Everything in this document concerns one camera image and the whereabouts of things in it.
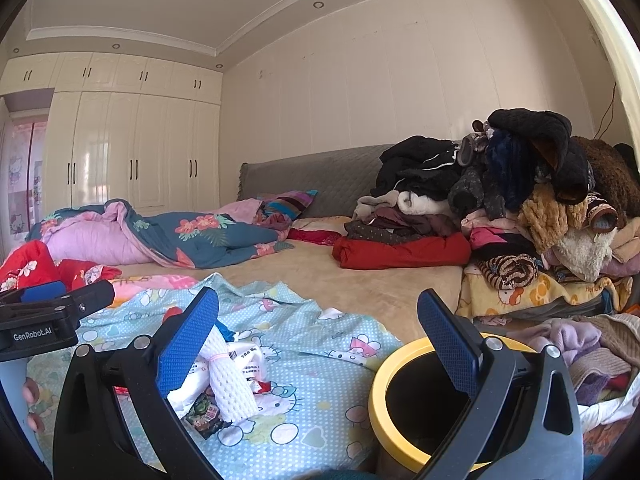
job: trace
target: hello kitty sheet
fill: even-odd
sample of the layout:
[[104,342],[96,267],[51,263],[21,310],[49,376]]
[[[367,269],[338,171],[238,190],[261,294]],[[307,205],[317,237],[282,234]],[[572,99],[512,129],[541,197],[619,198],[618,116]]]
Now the hello kitty sheet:
[[[370,316],[321,310],[284,283],[235,288],[218,273],[189,289],[149,289],[82,320],[80,342],[122,348],[153,334],[172,306],[188,306],[203,286],[220,298],[220,321],[241,340],[259,344],[272,390],[256,397],[260,413],[208,440],[188,427],[225,480],[291,480],[329,468],[354,468],[374,448],[367,399],[374,372],[401,343]],[[73,348],[34,357],[29,375],[40,386],[33,411],[44,421],[39,443],[51,463],[54,421]],[[129,397],[122,411],[143,460],[161,468]]]

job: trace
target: striped pillow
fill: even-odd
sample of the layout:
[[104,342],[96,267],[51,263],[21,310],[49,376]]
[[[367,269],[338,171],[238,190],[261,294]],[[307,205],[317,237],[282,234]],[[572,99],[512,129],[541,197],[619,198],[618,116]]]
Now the striped pillow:
[[295,220],[311,205],[317,194],[318,192],[312,189],[310,191],[289,191],[268,198],[259,196],[258,199],[264,200],[262,210],[265,215],[282,213],[291,220]]

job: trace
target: blue textured pad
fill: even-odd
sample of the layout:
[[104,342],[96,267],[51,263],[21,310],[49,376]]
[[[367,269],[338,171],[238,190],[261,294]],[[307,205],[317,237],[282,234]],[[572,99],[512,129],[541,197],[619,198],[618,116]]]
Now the blue textured pad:
[[204,287],[185,310],[188,316],[158,357],[156,386],[163,399],[170,391],[182,386],[218,319],[218,307],[216,291]]
[[23,303],[32,303],[33,301],[53,300],[53,298],[63,296],[64,294],[66,294],[64,283],[49,282],[25,288],[20,300]]
[[478,392],[478,359],[450,318],[452,314],[435,293],[425,290],[418,298],[418,320],[433,344],[438,359],[459,392],[472,400]]

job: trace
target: headboard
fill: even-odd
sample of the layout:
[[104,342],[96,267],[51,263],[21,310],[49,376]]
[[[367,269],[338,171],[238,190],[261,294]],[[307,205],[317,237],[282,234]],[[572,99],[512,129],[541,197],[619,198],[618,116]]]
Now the headboard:
[[259,194],[317,189],[303,217],[351,216],[356,202],[376,186],[379,156],[391,144],[313,153],[240,168],[238,200]]

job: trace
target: pillow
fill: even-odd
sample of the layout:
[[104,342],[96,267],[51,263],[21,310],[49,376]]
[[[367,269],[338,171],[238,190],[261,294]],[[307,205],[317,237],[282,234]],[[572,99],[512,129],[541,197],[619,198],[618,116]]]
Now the pillow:
[[350,222],[348,216],[324,216],[321,218],[298,218],[292,227],[299,231],[334,231],[342,236],[347,235],[344,223]]
[[264,196],[258,199],[264,200],[262,209],[268,216],[274,213],[282,213],[284,216],[295,220],[304,210],[313,202],[318,192],[313,189],[310,191],[288,191],[280,193],[274,198],[266,198]]

